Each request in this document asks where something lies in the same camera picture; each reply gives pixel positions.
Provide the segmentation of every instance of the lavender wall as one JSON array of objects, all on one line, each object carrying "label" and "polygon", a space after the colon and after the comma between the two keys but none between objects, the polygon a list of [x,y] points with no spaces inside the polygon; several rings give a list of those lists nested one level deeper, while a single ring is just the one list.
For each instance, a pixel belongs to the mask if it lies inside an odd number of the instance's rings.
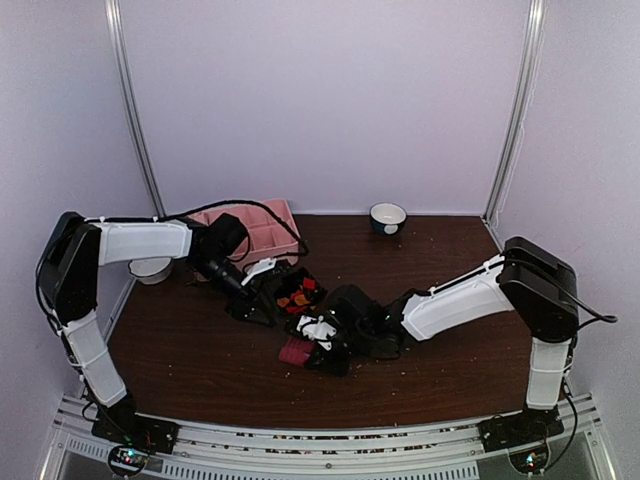
[{"label": "lavender wall", "polygon": [[[0,477],[34,478],[60,396],[75,387],[34,297],[58,216],[148,214],[104,2],[0,2]],[[125,269],[100,277],[108,315]]]},{"label": "lavender wall", "polygon": [[529,2],[136,0],[123,24],[169,211],[484,211]]},{"label": "lavender wall", "polygon": [[640,4],[551,2],[501,239],[570,262],[580,296],[620,316],[580,334],[571,375],[591,391],[625,478],[640,457]]}]

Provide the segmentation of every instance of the black wire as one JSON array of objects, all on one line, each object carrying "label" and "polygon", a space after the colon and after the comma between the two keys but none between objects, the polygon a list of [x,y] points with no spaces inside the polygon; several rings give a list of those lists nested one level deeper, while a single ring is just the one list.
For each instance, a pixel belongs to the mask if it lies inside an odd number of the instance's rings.
[{"label": "black wire", "polygon": [[193,215],[195,213],[199,213],[202,212],[203,210],[208,210],[210,208],[217,208],[217,207],[222,207],[225,205],[251,205],[253,207],[258,207],[263,209],[265,212],[267,212],[271,218],[273,218],[278,225],[280,225],[282,228],[284,228],[287,233],[289,235],[291,235],[293,237],[293,239],[298,243],[298,245],[300,245],[300,248],[302,248],[302,252],[287,252],[287,253],[281,253],[279,255],[275,255],[273,258],[283,258],[283,257],[306,257],[307,255],[309,255],[309,247],[307,246],[306,242],[304,240],[302,240],[302,238],[300,237],[300,235],[298,235],[293,228],[291,228],[287,222],[285,222],[284,220],[282,220],[282,218],[280,218],[270,207],[268,207],[267,205],[260,203],[260,202],[256,202],[254,200],[221,200],[219,202],[213,202],[213,203],[209,203],[207,205],[202,205],[201,207],[198,208],[194,208],[192,210],[187,210],[186,212],[182,212],[182,213],[176,213],[173,215],[166,215],[164,217],[109,217],[109,218],[104,218],[104,219],[99,219],[99,218],[93,218],[90,220],[86,220],[87,222],[100,222],[100,221],[104,221],[104,222],[121,222],[121,223],[155,223],[155,222],[169,222],[171,220],[180,220],[181,218],[184,217],[188,217],[190,215]]},{"label": "black wire", "polygon": [[576,437],[576,432],[578,431],[578,410],[576,409],[576,406],[573,403],[573,400],[571,400],[571,394],[568,393],[569,387],[567,386],[567,382],[565,381],[564,378],[562,379],[562,385],[563,387],[565,387],[565,398],[567,399],[567,402],[569,403],[571,410],[573,410],[573,430],[571,431],[571,436],[569,437],[569,441],[566,443],[566,445],[560,452],[560,455],[558,455],[553,462],[551,462],[549,465],[547,465],[544,468],[545,473],[551,470],[553,467],[555,467],[556,464],[565,455],[565,453],[567,453],[567,450],[569,450],[571,443],[573,443],[573,439]]},{"label": "black wire", "polygon": [[231,261],[231,263],[239,263],[245,258],[247,258],[250,252],[251,252],[251,234],[247,236],[247,250],[242,254],[242,257],[240,257],[238,260],[231,260],[231,259],[229,260]]},{"label": "black wire", "polygon": [[587,325],[591,325],[592,323],[595,323],[595,322],[616,323],[618,321],[618,317],[616,317],[615,315],[603,315],[603,314],[597,312],[596,310],[594,310],[593,308],[591,308],[589,305],[587,305],[582,300],[580,300],[578,297],[576,297],[572,292],[567,290],[567,288],[564,285],[562,285],[560,282],[558,282],[555,278],[553,278],[551,275],[549,275],[543,269],[538,267],[536,264],[528,262],[526,260],[520,260],[520,259],[517,259],[517,258],[505,259],[504,263],[513,263],[515,265],[522,265],[525,268],[527,268],[528,270],[533,271],[536,275],[544,278],[547,282],[551,283],[554,287],[556,287],[559,290],[561,290],[567,297],[569,297],[573,302],[575,302],[576,305],[578,305],[585,312],[590,314],[593,318],[588,320],[588,321],[586,321],[582,325],[580,325],[578,327],[578,330],[586,327]]},{"label": "black wire", "polygon": [[96,423],[98,421],[92,418],[87,418],[86,416],[87,410],[89,410],[89,407],[91,407],[91,405],[93,405],[94,403],[95,402],[93,401],[89,401],[84,407],[82,407],[82,418],[84,418],[87,422]]},{"label": "black wire", "polygon": [[253,267],[256,263],[258,263],[260,260],[256,260],[255,262],[249,262],[247,263],[244,267],[242,267],[242,273],[244,273],[245,275],[247,274],[247,271],[249,270],[249,268]]},{"label": "black wire", "polygon": [[455,285],[458,285],[470,278],[473,277],[477,277],[478,275],[481,275],[483,272],[486,272],[487,270],[493,270],[496,267],[499,267],[500,265],[504,265],[504,260],[500,260],[496,263],[492,263],[491,265],[489,265],[488,267],[479,267],[476,268],[475,270],[473,270],[471,273],[468,273],[466,275],[463,275],[461,277],[455,278],[453,280],[450,280],[448,282],[443,283],[442,285],[438,285],[437,287],[435,287],[433,289],[433,291],[431,290],[419,290],[417,288],[410,288],[409,290],[407,290],[406,292],[404,292],[399,299],[404,299],[404,298],[409,298],[412,295],[419,295],[421,297],[432,297],[433,295],[440,293],[443,290],[447,290]]},{"label": "black wire", "polygon": [[302,335],[304,335],[304,333],[302,332],[302,330],[304,330],[306,327],[308,327],[309,325],[317,325],[319,323],[320,320],[318,319],[313,319],[313,320],[308,320],[305,323],[303,323],[302,325],[298,325],[296,327],[296,330],[298,330],[300,333],[302,333]]},{"label": "black wire", "polygon": [[107,413],[107,411],[105,410],[105,408],[100,405],[100,402],[95,402],[96,407],[98,407],[98,410],[100,410],[100,412],[104,415],[104,417],[109,420],[109,422],[116,427],[118,430],[120,430],[120,432],[122,433],[122,435],[124,435],[124,439],[127,440],[128,442],[130,442],[129,444],[133,445],[133,435],[131,435],[129,432],[125,431],[120,425],[118,425]]},{"label": "black wire", "polygon": [[63,234],[62,236],[57,238],[55,241],[51,242],[51,245],[49,245],[49,247],[45,250],[45,252],[42,254],[42,257],[38,261],[38,264],[36,265],[36,300],[38,301],[40,310],[42,310],[42,313],[44,313],[45,317],[47,318],[47,322],[49,323],[51,330],[53,330],[53,333],[55,333],[56,335],[58,334],[62,326],[60,325],[60,322],[58,322],[58,319],[55,317],[51,309],[45,306],[45,301],[42,299],[43,293],[42,289],[40,288],[40,273],[42,271],[42,266],[44,265],[44,262],[47,260],[47,258],[49,258],[53,251],[69,237],[71,237],[71,232],[67,232],[66,234]]},{"label": "black wire", "polygon": [[289,235],[291,235],[296,242],[298,242],[298,244],[300,245],[300,248],[302,248],[302,250],[303,250],[302,252],[281,253],[279,255],[275,255],[274,258],[305,257],[305,256],[309,255],[309,247],[307,246],[306,242],[304,240],[302,240],[302,238],[300,238],[300,235],[298,235],[270,207],[268,207],[267,205],[265,205],[263,203],[255,202],[253,200],[221,200],[219,202],[209,203],[208,205],[203,205],[201,207],[194,208],[192,210],[187,210],[186,212],[177,213],[177,214],[174,214],[174,215],[167,215],[165,217],[160,217],[160,218],[158,218],[158,221],[159,222],[168,222],[170,220],[179,220],[180,218],[188,217],[188,216],[193,215],[195,213],[199,213],[199,212],[201,212],[203,210],[208,210],[210,208],[216,208],[216,207],[222,207],[224,205],[251,205],[253,207],[262,208],[265,212],[267,212],[271,216],[271,218],[273,218],[276,222],[278,222],[278,224],[282,228],[284,228],[287,231],[287,233]]}]

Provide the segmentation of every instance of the pink compartment tray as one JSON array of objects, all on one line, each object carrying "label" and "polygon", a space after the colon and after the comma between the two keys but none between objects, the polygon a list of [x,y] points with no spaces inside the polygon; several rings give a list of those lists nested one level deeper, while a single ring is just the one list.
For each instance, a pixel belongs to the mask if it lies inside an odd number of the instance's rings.
[{"label": "pink compartment tray", "polygon": [[[293,215],[289,210],[287,201],[281,198],[260,202],[271,208],[273,212],[284,220],[294,232],[298,233],[298,227],[293,221]],[[236,266],[242,269],[245,265],[257,262],[263,258],[274,257],[282,253],[298,252],[298,242],[287,232],[282,225],[279,225],[274,218],[265,210],[252,205],[236,205],[228,207],[211,208],[191,215],[191,218],[205,225],[211,225],[220,215],[228,213],[238,217],[247,227],[249,238],[251,239],[251,251],[247,257],[238,262]],[[248,241],[240,244],[238,249],[231,255],[231,260],[237,261],[247,251]],[[298,257],[284,257],[293,265],[298,261]]]}]

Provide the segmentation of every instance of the wooden table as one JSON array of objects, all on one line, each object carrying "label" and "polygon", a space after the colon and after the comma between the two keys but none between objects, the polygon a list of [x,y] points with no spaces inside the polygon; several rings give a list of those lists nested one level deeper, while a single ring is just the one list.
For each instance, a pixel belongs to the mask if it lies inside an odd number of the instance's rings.
[{"label": "wooden table", "polygon": [[[395,237],[371,233],[367,217],[298,216],[311,249],[303,259],[327,289],[355,283],[381,303],[428,288],[496,253],[478,218],[410,217]],[[225,298],[164,283],[137,285],[110,349],[143,413],[254,427],[408,425],[522,408],[530,335],[514,313],[407,341],[395,361],[355,359],[345,378],[278,361],[287,340],[228,317]]]}]

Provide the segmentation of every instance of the black mount bracket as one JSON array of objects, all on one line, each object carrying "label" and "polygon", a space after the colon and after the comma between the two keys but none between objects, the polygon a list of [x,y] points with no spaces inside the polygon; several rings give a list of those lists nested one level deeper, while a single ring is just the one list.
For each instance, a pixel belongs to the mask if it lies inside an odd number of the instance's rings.
[{"label": "black mount bracket", "polygon": [[509,416],[496,415],[478,424],[485,452],[515,448],[544,441],[564,432],[558,407],[553,410],[525,409]]},{"label": "black mount bracket", "polygon": [[136,431],[139,433],[136,438],[128,441],[120,429],[116,428],[105,415],[98,413],[91,434],[110,442],[131,444],[132,447],[141,451],[167,455],[173,452],[179,429],[176,423],[135,415],[135,424]]}]

